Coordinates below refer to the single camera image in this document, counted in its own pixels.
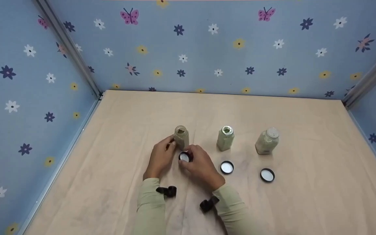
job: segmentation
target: black clip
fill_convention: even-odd
[[[206,213],[213,209],[214,205],[217,204],[220,200],[216,196],[212,196],[210,200],[204,200],[200,203],[200,208],[203,211],[203,213]]]
[[[176,187],[175,186],[169,186],[167,188],[164,187],[158,187],[156,191],[160,194],[163,194],[167,197],[174,197],[176,196]]]

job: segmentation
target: beige sleeve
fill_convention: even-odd
[[[224,184],[213,192],[220,201],[215,204],[228,235],[256,235],[258,229],[248,208],[242,202],[237,191]]]
[[[132,235],[165,235],[165,200],[156,191],[158,178],[145,179],[137,198],[136,222]]]

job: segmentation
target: metal corner post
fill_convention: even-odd
[[[96,85],[91,73],[88,71],[88,67],[81,57],[80,53],[75,47],[75,44],[72,41],[72,38],[67,34],[66,29],[63,27],[62,22],[56,16],[53,8],[51,7],[48,0],[34,0],[37,3],[38,8],[45,15],[49,24],[51,25],[52,30],[58,36],[61,44],[66,49],[69,58],[73,61],[73,64],[78,69],[81,76],[86,80],[88,85],[91,87],[94,92],[94,96],[99,99],[101,96],[101,91]]]
[[[353,89],[351,89],[343,99],[343,104],[347,109],[351,109],[366,93],[368,93],[376,85],[376,64],[358,82]]]

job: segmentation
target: sleeve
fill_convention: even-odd
[[[137,214],[132,235],[165,235],[165,200],[156,189],[158,178],[145,179],[137,198]]]
[[[220,200],[215,204],[215,208],[226,227],[228,235],[258,234],[252,215],[234,188],[224,184],[215,190],[213,195]]]

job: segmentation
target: spice jar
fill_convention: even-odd
[[[231,128],[230,126],[224,126],[218,132],[218,137],[217,137],[218,149],[220,149],[220,151],[225,151],[225,150],[230,149],[231,144],[233,143],[233,139],[234,139],[233,128]]]
[[[279,143],[279,133],[275,127],[263,131],[255,143],[258,154],[271,154]]]
[[[180,149],[185,149],[185,147],[189,145],[189,133],[187,128],[183,125],[177,126],[173,133],[173,139]]]

